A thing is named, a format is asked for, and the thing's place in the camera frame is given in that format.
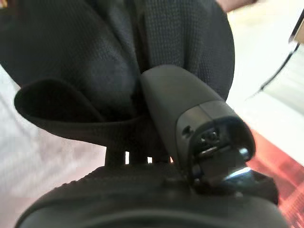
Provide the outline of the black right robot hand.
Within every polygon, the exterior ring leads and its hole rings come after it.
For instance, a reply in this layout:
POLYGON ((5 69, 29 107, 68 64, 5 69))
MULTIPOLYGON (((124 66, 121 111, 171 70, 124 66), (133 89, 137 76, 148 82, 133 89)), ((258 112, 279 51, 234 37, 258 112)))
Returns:
POLYGON ((62 137, 117 154, 80 180, 35 201, 18 228, 286 228, 274 180, 247 166, 249 127, 208 85, 173 65, 139 78, 148 111, 123 122, 97 118, 71 85, 36 81, 17 111, 62 137))

